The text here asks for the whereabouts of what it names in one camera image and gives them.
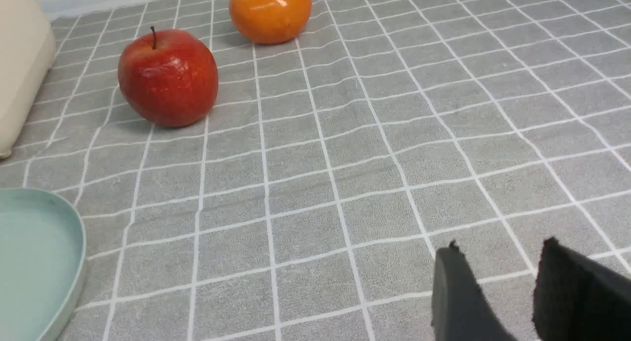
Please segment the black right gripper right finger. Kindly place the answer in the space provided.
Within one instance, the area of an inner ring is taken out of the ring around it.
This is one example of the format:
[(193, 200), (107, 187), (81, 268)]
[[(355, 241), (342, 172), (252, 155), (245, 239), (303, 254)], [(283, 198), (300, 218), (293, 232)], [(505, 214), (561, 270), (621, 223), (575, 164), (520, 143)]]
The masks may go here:
[(538, 263), (532, 322), (542, 341), (628, 341), (631, 281), (547, 238)]

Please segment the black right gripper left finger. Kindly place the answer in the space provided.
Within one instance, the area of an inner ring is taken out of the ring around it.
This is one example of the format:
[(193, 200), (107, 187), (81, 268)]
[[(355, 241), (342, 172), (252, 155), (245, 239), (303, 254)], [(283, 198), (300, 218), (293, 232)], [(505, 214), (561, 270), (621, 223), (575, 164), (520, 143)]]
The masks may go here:
[(432, 328), (436, 341), (514, 341), (489, 305), (455, 240), (437, 249)]

